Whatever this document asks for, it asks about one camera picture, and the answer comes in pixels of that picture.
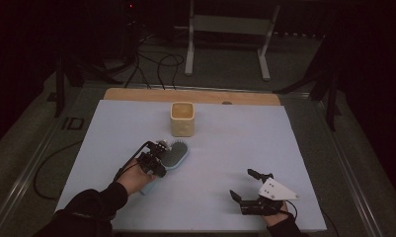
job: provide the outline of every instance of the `black sleeve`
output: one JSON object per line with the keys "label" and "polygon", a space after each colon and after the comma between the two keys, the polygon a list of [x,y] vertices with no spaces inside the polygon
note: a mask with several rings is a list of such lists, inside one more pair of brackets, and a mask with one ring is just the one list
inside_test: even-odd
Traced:
{"label": "black sleeve", "polygon": [[111,236],[111,219],[126,202],[126,189],[119,183],[111,183],[102,192],[84,191],[57,211],[35,237]]}
{"label": "black sleeve", "polygon": [[292,217],[268,227],[273,237],[301,237],[303,236]]}

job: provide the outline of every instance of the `small wooden cup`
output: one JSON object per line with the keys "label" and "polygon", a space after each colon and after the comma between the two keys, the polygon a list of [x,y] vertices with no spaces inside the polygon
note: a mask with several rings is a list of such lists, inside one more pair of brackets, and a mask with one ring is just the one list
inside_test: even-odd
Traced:
{"label": "small wooden cup", "polygon": [[173,136],[193,136],[195,133],[195,108],[190,102],[175,102],[171,107],[171,132]]}

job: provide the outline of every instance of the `person's arm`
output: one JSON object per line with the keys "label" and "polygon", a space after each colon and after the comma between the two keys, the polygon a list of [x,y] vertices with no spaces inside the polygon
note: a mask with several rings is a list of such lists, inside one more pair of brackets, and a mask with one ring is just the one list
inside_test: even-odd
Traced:
{"label": "person's arm", "polygon": [[[281,207],[282,211],[287,212],[286,203]],[[279,212],[275,215],[262,216],[268,225],[268,230],[273,237],[300,237],[303,236],[291,214]]]}
{"label": "person's arm", "polygon": [[133,159],[116,182],[102,192],[87,190],[78,194],[64,209],[57,211],[35,237],[111,236],[111,220],[117,210],[124,207],[129,195],[140,191],[154,179],[154,176],[145,174]]}

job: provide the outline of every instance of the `human hand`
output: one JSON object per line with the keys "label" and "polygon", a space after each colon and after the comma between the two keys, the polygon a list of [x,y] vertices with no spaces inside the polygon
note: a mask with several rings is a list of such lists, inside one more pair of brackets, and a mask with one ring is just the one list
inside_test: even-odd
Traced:
{"label": "human hand", "polygon": [[132,195],[142,190],[149,182],[152,182],[156,178],[154,175],[145,174],[136,158],[134,158],[126,166],[124,173],[117,179],[117,182],[124,186],[128,195]]}
{"label": "human hand", "polygon": [[[286,202],[283,202],[283,205],[281,206],[280,210],[287,212],[287,205]],[[262,215],[263,220],[265,220],[266,224],[268,224],[268,227],[274,226],[278,224],[279,222],[286,220],[289,216],[285,213],[278,212],[275,215]]]}

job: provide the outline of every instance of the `black cable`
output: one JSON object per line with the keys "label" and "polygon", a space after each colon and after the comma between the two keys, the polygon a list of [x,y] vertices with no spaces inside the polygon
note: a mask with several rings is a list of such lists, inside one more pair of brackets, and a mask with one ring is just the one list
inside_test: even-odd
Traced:
{"label": "black cable", "polygon": [[136,164],[131,165],[131,166],[127,167],[126,169],[124,169],[124,170],[119,174],[119,178],[120,178],[121,175],[124,174],[124,172],[128,171],[130,168],[132,168],[132,167],[134,167],[134,166],[136,166],[136,165],[139,165],[139,163],[136,163]]}
{"label": "black cable", "polygon": [[145,85],[146,85],[146,87],[148,89],[152,89],[151,85],[149,85],[148,81],[145,78],[144,71],[142,71],[142,69],[140,67],[138,67],[138,69],[139,69],[139,72],[141,73],[141,76],[142,76],[142,82],[145,83]]}
{"label": "black cable", "polygon": [[[151,58],[149,58],[149,57],[147,57],[147,56],[145,56],[145,55],[143,55],[141,53],[138,53],[139,56],[141,56],[141,57],[143,57],[143,58],[145,58],[145,59],[147,59],[147,60],[149,60],[151,62],[157,63],[157,77],[158,77],[158,80],[160,81],[161,86],[163,87],[164,90],[166,88],[164,87],[164,83],[163,83],[163,80],[161,79],[161,75],[160,75],[161,66],[176,67],[176,71],[175,71],[175,73],[173,75],[173,78],[172,78],[172,85],[173,85],[173,88],[175,90],[177,90],[176,85],[175,85],[176,75],[177,75],[177,72],[179,71],[179,66],[185,61],[185,59],[179,54],[172,54],[172,53],[163,52],[163,51],[142,51],[142,52],[164,53],[164,54],[166,54],[165,56],[163,56],[160,59],[160,61],[156,61],[156,60],[151,59]],[[163,63],[163,61],[165,59],[169,58],[169,57],[173,57],[174,60],[176,61],[176,63],[174,63],[174,64],[165,64],[165,63]]]}
{"label": "black cable", "polygon": [[50,158],[52,158],[53,156],[55,156],[56,154],[58,154],[59,152],[61,152],[61,151],[63,151],[63,150],[66,150],[66,149],[68,149],[68,148],[71,148],[71,147],[73,147],[73,146],[75,146],[75,145],[80,144],[81,142],[83,142],[83,140],[80,140],[80,141],[77,141],[77,142],[72,143],[72,144],[70,144],[70,145],[64,146],[64,147],[62,147],[61,149],[52,152],[50,155],[48,155],[48,156],[42,161],[42,163],[41,163],[40,166],[38,167],[37,172],[35,173],[35,176],[34,176],[34,191],[35,191],[35,193],[36,193],[39,197],[44,198],[44,199],[58,199],[58,198],[59,198],[59,197],[49,197],[49,196],[43,195],[43,194],[39,191],[39,189],[38,189],[38,187],[37,187],[38,174],[39,174],[39,172],[40,172],[40,169],[43,167],[44,164],[46,164],[46,162],[47,162],[48,160],[50,160]]}
{"label": "black cable", "polygon": [[336,227],[336,225],[334,224],[334,222],[333,222],[333,220],[330,218],[330,216],[323,210],[323,208],[321,208],[321,206],[320,206],[320,209],[321,209],[321,212],[323,212],[323,214],[327,217],[327,219],[330,221],[330,223],[333,225],[333,228],[334,228],[334,231],[336,231],[336,235],[338,236],[338,237],[340,237],[340,234],[339,234],[339,231],[337,230],[337,227]]}
{"label": "black cable", "polygon": [[135,69],[133,69],[133,72],[130,74],[129,78],[127,79],[126,83],[124,84],[124,88],[127,87],[127,84],[129,84],[130,80],[132,80],[133,76],[135,75],[136,71],[139,68],[139,64],[136,61],[136,56],[135,56],[135,61],[133,63],[135,64]]}
{"label": "black cable", "polygon": [[286,200],[286,202],[291,204],[293,206],[293,209],[295,209],[295,216],[293,217],[293,219],[296,220],[296,217],[298,217],[298,209],[296,209],[296,206],[292,202],[288,200]]}
{"label": "black cable", "polygon": [[130,167],[128,167],[127,169],[125,169],[127,167],[127,165],[129,165],[129,163],[139,154],[139,152],[147,145],[147,143],[144,143],[141,145],[141,147],[139,147],[139,149],[135,152],[135,154],[133,154],[129,160],[127,160],[126,163],[124,163],[124,165],[118,170],[117,174],[114,177],[114,181],[116,181],[124,172],[126,172],[128,169],[132,168],[133,166],[139,164],[136,163],[135,165],[132,165]]}

